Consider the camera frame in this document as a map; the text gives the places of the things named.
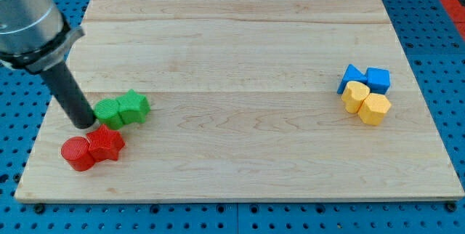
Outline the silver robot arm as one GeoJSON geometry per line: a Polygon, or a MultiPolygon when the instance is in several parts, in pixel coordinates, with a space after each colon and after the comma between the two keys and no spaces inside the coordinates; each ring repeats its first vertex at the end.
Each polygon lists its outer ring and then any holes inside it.
{"type": "Polygon", "coordinates": [[[63,61],[84,36],[70,27],[54,0],[1,0],[1,63],[37,74],[63,61]]]}

